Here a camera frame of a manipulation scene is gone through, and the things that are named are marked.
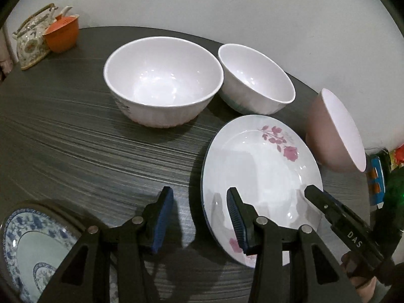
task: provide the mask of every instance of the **table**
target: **table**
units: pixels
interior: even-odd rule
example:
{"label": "table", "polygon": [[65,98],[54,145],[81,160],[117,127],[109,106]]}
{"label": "table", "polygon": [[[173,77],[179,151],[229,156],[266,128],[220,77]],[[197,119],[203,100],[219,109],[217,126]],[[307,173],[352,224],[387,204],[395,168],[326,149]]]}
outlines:
{"label": "table", "polygon": [[[51,54],[29,70],[15,67],[0,86],[0,217],[25,199],[51,199],[83,217],[118,226],[170,185],[175,203],[163,248],[145,257],[154,280],[151,290],[172,303],[247,302],[253,270],[216,244],[200,198],[209,142],[240,114],[216,96],[187,124],[146,128],[118,110],[104,83],[104,63],[116,48],[155,35],[193,41],[214,55],[221,45],[159,29],[86,28],[68,52]],[[290,78],[296,99],[273,116],[303,138],[316,93]],[[364,174],[320,171],[324,189],[369,221]],[[347,251],[326,220],[318,234],[337,258]]]}

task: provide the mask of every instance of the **round table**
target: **round table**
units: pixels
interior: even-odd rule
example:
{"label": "round table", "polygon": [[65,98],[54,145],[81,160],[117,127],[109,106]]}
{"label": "round table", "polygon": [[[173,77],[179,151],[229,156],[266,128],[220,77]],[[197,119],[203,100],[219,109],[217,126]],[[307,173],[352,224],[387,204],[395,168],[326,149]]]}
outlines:
{"label": "round table", "polygon": [[[118,226],[169,185],[175,202],[163,247],[154,257],[144,256],[150,290],[172,303],[247,302],[253,269],[216,244],[200,198],[209,142],[240,114],[216,96],[187,124],[146,128],[119,111],[104,83],[104,63],[116,48],[156,35],[193,41],[214,55],[221,45],[159,29],[86,28],[68,52],[51,54],[29,70],[15,67],[0,86],[0,217],[23,200],[51,199],[83,220]],[[316,93],[290,78],[296,99],[273,117],[303,138]],[[368,221],[364,174],[320,172],[324,189]],[[324,219],[318,234],[336,258],[347,251]]]}

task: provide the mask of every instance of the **orange lidded bowl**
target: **orange lidded bowl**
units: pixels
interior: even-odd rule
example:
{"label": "orange lidded bowl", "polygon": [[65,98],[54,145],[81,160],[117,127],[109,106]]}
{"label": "orange lidded bowl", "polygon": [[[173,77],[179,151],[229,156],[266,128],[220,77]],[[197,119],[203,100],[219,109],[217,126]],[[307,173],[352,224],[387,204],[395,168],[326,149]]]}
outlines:
{"label": "orange lidded bowl", "polygon": [[74,47],[78,37],[78,15],[56,17],[57,21],[44,32],[44,38],[50,50],[56,53]]}

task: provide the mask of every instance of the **teapot handle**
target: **teapot handle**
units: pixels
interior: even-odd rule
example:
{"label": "teapot handle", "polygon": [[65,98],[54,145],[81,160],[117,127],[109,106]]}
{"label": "teapot handle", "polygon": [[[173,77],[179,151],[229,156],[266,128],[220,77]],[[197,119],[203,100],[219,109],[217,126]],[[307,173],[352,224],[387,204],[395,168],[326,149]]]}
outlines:
{"label": "teapot handle", "polygon": [[17,36],[18,32],[19,32],[19,31],[25,26],[25,24],[28,23],[33,17],[39,15],[41,12],[44,12],[46,9],[50,9],[50,8],[54,8],[54,7],[55,7],[55,4],[50,3],[50,4],[48,4],[47,6],[44,6],[42,9],[38,10],[35,14],[29,16],[29,17],[21,24],[21,26],[18,28],[18,30],[16,30],[16,31],[13,33],[13,37],[14,37],[14,35]]}

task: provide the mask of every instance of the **floral plate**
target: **floral plate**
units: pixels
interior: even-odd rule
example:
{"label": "floral plate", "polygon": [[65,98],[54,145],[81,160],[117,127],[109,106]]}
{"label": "floral plate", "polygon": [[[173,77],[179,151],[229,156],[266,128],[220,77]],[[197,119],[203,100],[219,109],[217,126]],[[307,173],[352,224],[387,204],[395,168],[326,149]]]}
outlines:
{"label": "floral plate", "polygon": [[[50,278],[80,236],[62,216],[34,203],[21,204],[1,225],[3,256],[25,303],[36,303]],[[116,270],[110,273],[110,299],[118,302]]]}
{"label": "floral plate", "polygon": [[[246,256],[238,246],[227,190],[236,187],[244,203],[279,226],[297,229],[309,224],[316,230],[321,212],[304,197],[311,184],[323,189],[312,153],[291,128],[268,116],[241,116],[223,126],[205,156],[201,179],[205,218],[231,257],[255,267],[256,256]],[[283,264],[288,262],[284,252]]]}

